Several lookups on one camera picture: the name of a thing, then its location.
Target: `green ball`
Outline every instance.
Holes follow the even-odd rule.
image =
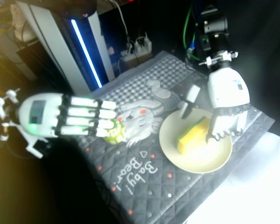
[[[120,121],[116,119],[112,119],[111,121],[114,123],[114,128],[107,130],[108,136],[104,137],[104,140],[111,145],[116,145],[125,140],[125,127]]]

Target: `robotic hand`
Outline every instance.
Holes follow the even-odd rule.
[[[215,138],[219,141],[226,135],[242,134],[250,96],[241,75],[230,65],[238,53],[228,51],[227,19],[214,6],[207,7],[201,17],[204,33],[199,35],[200,44],[207,57],[199,65],[206,64],[210,70],[207,86],[214,108],[206,140]],[[191,112],[199,91],[197,85],[190,88],[181,111],[182,119]]]
[[[14,126],[28,142],[26,150],[42,158],[41,150],[35,148],[39,140],[48,144],[46,138],[66,135],[106,137],[107,130],[114,128],[111,121],[116,117],[114,102],[42,93],[27,98],[17,107],[17,91],[9,90],[4,98],[0,98],[0,118],[3,121],[0,146],[8,140],[8,128]],[[16,110],[3,108],[6,99],[16,105]]]

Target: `orange dot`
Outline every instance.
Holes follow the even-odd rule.
[[[140,114],[145,114],[145,113],[146,113],[145,109],[140,110]]]

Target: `gray quilted mat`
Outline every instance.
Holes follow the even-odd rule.
[[[120,205],[127,222],[181,224],[210,195],[273,124],[251,108],[241,137],[233,138],[230,160],[216,172],[199,175],[174,166],[163,154],[158,132],[177,110],[189,86],[200,79],[176,57],[162,52],[122,74],[92,97],[115,101],[126,128],[125,142],[78,137],[81,150]],[[210,110],[206,88],[198,106]]]

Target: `blue led light strip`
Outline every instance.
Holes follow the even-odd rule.
[[[77,23],[76,23],[75,20],[71,20],[71,24],[72,24],[73,27],[74,27],[74,30],[75,30],[76,35],[77,35],[77,37],[78,37],[78,39],[79,39],[79,42],[80,42],[80,44],[81,44],[81,46],[82,46],[82,49],[83,49],[83,52],[84,52],[84,54],[85,54],[85,56],[86,56],[86,59],[87,59],[87,61],[88,61],[88,64],[89,64],[89,66],[90,66],[90,68],[91,68],[91,70],[92,70],[92,73],[93,73],[93,75],[94,75],[94,77],[95,77],[95,80],[97,81],[98,87],[99,87],[99,88],[102,88],[101,81],[99,80],[97,71],[95,70],[95,68],[94,68],[94,66],[93,66],[92,60],[91,60],[91,58],[90,58],[90,56],[89,56],[88,50],[87,50],[87,48],[86,48],[86,46],[85,46],[85,43],[84,43],[84,41],[83,41],[83,38],[82,38],[82,36],[81,36],[80,30],[79,30],[79,28],[78,28],[78,25],[77,25]]]

